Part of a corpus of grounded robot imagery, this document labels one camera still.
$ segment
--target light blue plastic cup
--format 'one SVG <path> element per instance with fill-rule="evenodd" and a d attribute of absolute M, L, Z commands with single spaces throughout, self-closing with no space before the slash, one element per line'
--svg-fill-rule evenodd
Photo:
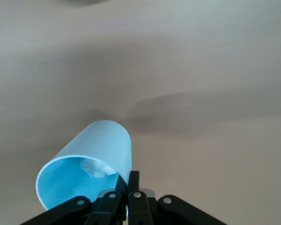
<path fill-rule="evenodd" d="M 90 177 L 80 167 L 82 158 L 108 165 L 116 174 Z M 131 169 L 128 132 L 114 121 L 99 120 L 88 125 L 43 166 L 37 176 L 37 196 L 46 210 L 80 195 L 93 202 L 101 191 L 115 188 L 118 176 L 127 184 Z"/>

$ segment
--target gray surface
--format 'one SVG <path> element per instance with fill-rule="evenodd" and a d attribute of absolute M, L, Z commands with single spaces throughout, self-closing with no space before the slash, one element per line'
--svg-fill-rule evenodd
<path fill-rule="evenodd" d="M 133 169 L 231 225 L 281 225 L 281 0 L 0 1 L 0 225 L 89 123 Z"/>

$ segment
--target scratch on surface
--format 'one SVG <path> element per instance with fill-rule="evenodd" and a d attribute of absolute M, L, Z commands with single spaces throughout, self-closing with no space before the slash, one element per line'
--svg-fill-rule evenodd
<path fill-rule="evenodd" d="M 182 105 L 181 107 L 184 107 L 184 106 L 187 106 L 187 105 L 191 105 L 192 103 L 190 103 L 190 104 L 186 104 L 186 105 Z"/>

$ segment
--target metal bolt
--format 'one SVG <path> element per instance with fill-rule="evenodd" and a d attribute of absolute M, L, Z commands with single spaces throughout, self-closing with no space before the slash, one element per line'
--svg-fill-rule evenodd
<path fill-rule="evenodd" d="M 84 200 L 79 200 L 76 204 L 77 204 L 77 205 L 83 205 L 84 203 L 85 203 Z"/>
<path fill-rule="evenodd" d="M 110 198 L 115 198 L 115 197 L 116 197 L 116 194 L 112 193 L 112 194 L 109 195 L 109 197 L 110 197 Z"/>
<path fill-rule="evenodd" d="M 163 202 L 166 203 L 166 204 L 171 204 L 171 203 L 172 203 L 172 200 L 171 200 L 170 198 L 168 198 L 168 197 L 165 197 L 165 198 L 163 199 Z"/>
<path fill-rule="evenodd" d="M 141 197 L 141 193 L 140 193 L 140 192 L 135 192 L 135 193 L 133 194 L 133 196 L 134 196 L 135 198 L 140 198 L 140 197 Z"/>

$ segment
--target crumpled white tissue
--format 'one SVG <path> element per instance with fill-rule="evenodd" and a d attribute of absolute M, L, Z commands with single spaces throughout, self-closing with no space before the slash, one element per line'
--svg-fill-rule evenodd
<path fill-rule="evenodd" d="M 90 177 L 103 178 L 105 175 L 116 174 L 117 172 L 105 163 L 90 158 L 82 158 L 80 168 Z"/>

